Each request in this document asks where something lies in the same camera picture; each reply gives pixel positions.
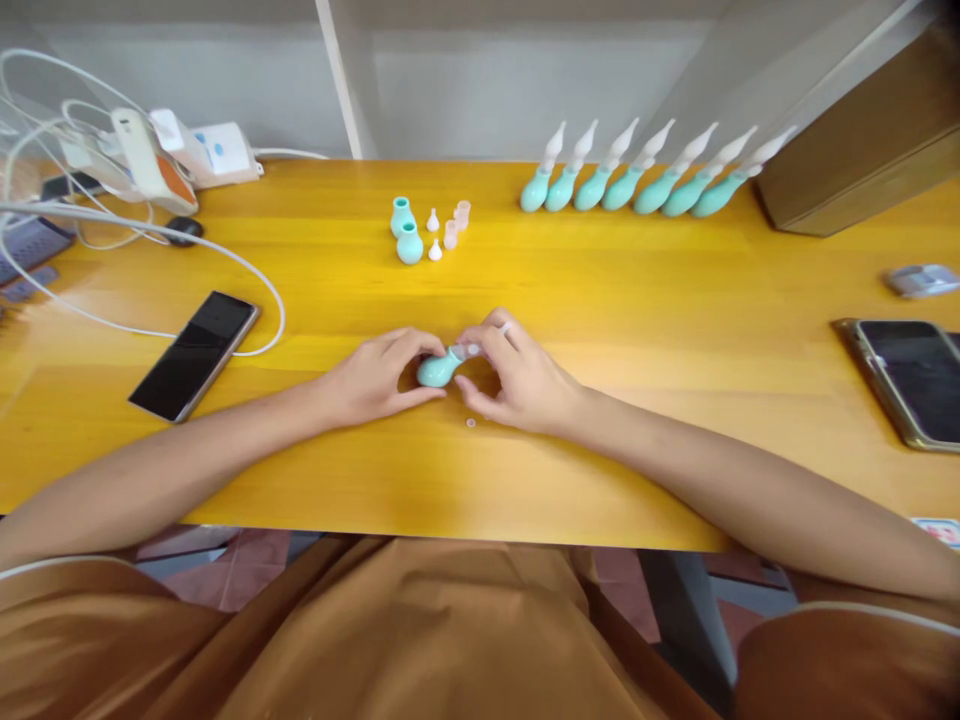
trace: brown shirt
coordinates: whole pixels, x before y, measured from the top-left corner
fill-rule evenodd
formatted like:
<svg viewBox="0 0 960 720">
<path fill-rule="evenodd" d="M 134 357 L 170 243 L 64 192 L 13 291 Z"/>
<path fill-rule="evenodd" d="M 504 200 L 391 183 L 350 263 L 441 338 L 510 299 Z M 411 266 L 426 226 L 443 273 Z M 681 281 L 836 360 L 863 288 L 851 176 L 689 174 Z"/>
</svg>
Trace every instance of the brown shirt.
<svg viewBox="0 0 960 720">
<path fill-rule="evenodd" d="M 0 718 L 715 718 L 593 580 L 587 551 L 328 536 L 228 614 L 46 565 L 0 581 Z M 960 640 L 901 620 L 779 618 L 740 666 L 751 720 L 960 712 Z"/>
</svg>

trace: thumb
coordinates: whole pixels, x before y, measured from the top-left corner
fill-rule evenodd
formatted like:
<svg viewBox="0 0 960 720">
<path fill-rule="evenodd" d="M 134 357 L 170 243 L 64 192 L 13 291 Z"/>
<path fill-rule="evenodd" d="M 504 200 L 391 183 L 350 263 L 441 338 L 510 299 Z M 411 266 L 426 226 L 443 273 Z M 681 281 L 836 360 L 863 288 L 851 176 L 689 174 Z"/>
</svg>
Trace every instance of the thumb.
<svg viewBox="0 0 960 720">
<path fill-rule="evenodd" d="M 485 418 L 489 418 L 494 422 L 503 425 L 508 424 L 502 419 L 503 406 L 489 395 L 480 392 L 470 378 L 466 378 L 463 375 L 454 375 L 453 379 L 460 387 L 460 392 L 463 393 L 463 402 L 466 403 L 468 408 L 476 410 Z"/>
<path fill-rule="evenodd" d="M 420 387 L 416 390 L 409 390 L 405 393 L 397 393 L 390 402 L 392 412 L 401 412 L 409 410 L 417 405 L 423 405 L 430 400 L 436 400 L 447 396 L 447 391 L 443 388 Z"/>
</svg>

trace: white wall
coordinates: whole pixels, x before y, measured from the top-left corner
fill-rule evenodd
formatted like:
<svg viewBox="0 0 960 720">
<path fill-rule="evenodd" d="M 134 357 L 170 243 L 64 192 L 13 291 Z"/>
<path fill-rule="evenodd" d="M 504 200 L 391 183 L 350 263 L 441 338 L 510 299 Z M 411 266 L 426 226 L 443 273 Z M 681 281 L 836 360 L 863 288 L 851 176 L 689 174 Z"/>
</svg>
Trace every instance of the white wall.
<svg viewBox="0 0 960 720">
<path fill-rule="evenodd" d="M 760 131 L 745 152 L 793 122 L 806 125 L 916 37 L 930 3 L 795 107 L 903 1 L 734 0 L 646 132 L 677 118 L 667 159 L 713 120 L 720 127 L 707 155 L 754 124 Z"/>
<path fill-rule="evenodd" d="M 381 157 L 536 160 L 648 119 L 728 0 L 346 0 L 372 33 Z"/>
<path fill-rule="evenodd" d="M 57 55 L 145 107 L 188 125 L 235 120 L 255 146 L 350 156 L 312 0 L 14 5 Z"/>
<path fill-rule="evenodd" d="M 14 8 L 0 5 L 0 50 L 12 47 L 36 50 L 48 55 L 56 54 Z M 7 83 L 17 102 L 35 117 L 47 118 L 57 114 L 55 108 L 59 107 L 60 100 L 64 97 L 96 101 L 96 96 L 87 85 L 66 70 L 48 67 L 41 77 L 32 60 L 13 58 L 7 63 L 5 72 Z M 23 129 L 16 112 L 5 103 L 0 103 L 0 121 L 12 130 Z"/>
</svg>

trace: teal bulb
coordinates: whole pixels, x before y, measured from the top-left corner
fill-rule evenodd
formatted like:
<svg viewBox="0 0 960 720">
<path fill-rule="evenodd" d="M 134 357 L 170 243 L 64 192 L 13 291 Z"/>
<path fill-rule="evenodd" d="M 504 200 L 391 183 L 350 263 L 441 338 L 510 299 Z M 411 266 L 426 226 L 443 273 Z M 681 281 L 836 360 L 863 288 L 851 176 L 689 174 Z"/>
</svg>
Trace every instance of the teal bulb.
<svg viewBox="0 0 960 720">
<path fill-rule="evenodd" d="M 690 179 L 690 182 L 681 185 L 670 193 L 670 197 L 663 204 L 660 212 L 667 217 L 683 215 L 700 199 L 700 194 L 710 184 L 711 180 L 713 180 L 711 176 L 697 173 Z"/>
<path fill-rule="evenodd" d="M 630 202 L 641 175 L 643 175 L 643 170 L 638 170 L 633 166 L 628 167 L 627 171 L 603 194 L 603 209 L 619 210 Z"/>
<path fill-rule="evenodd" d="M 408 222 L 412 222 L 414 226 L 417 224 L 416 218 L 413 217 L 413 211 L 410 209 L 410 201 L 405 197 L 394 198 L 393 217 L 390 218 L 390 230 L 393 232 L 395 238 L 400 238 L 400 231 L 403 229 L 403 224 Z"/>
<path fill-rule="evenodd" d="M 442 358 L 428 357 L 417 368 L 417 382 L 426 387 L 446 387 L 453 379 L 453 371 L 463 364 L 463 360 L 453 353 L 453 348 L 447 348 L 447 354 Z"/>
<path fill-rule="evenodd" d="M 647 185 L 637 195 L 637 201 L 633 204 L 634 212 L 639 215 L 649 215 L 659 210 L 670 197 L 670 191 L 679 179 L 680 176 L 677 173 L 668 171 Z"/>
<path fill-rule="evenodd" d="M 730 202 L 737 188 L 747 181 L 747 177 L 737 172 L 730 173 L 712 188 L 703 192 L 690 214 L 694 217 L 708 217 L 722 210 L 724 205 Z"/>
<path fill-rule="evenodd" d="M 610 171 L 602 165 L 597 168 L 589 180 L 587 180 L 577 191 L 577 197 L 574 198 L 573 206 L 583 212 L 592 210 L 603 197 L 603 191 L 607 189 L 607 181 L 610 180 Z"/>
<path fill-rule="evenodd" d="M 547 199 L 547 189 L 550 187 L 550 173 L 537 168 L 530 182 L 520 194 L 520 207 L 524 212 L 536 212 Z"/>
<path fill-rule="evenodd" d="M 577 179 L 579 170 L 571 170 L 565 167 L 560 173 L 553 185 L 547 191 L 546 207 L 548 212 L 557 212 L 563 210 L 573 197 L 573 183 Z"/>
<path fill-rule="evenodd" d="M 417 224 L 405 222 L 397 238 L 397 255 L 407 265 L 416 265 L 423 257 L 423 240 L 417 234 Z"/>
</svg>

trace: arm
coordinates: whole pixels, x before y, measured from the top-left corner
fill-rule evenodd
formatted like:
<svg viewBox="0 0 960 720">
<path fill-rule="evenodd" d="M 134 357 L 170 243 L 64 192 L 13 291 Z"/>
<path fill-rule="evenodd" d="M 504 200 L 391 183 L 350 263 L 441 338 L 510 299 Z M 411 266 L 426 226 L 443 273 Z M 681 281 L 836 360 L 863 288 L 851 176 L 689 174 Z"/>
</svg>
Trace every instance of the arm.
<svg viewBox="0 0 960 720">
<path fill-rule="evenodd" d="M 512 323 L 504 336 L 497 328 Z M 583 387 L 505 310 L 461 341 L 500 375 L 496 399 L 467 378 L 467 405 L 506 425 L 583 445 L 662 485 L 754 552 L 821 577 L 960 599 L 960 558 L 900 516 L 799 465 Z"/>
<path fill-rule="evenodd" d="M 139 440 L 41 490 L 0 522 L 0 571 L 60 555 L 142 542 L 216 494 L 245 468 L 322 432 L 443 397 L 397 392 L 433 335 L 405 328 L 374 338 L 322 377 Z"/>
</svg>

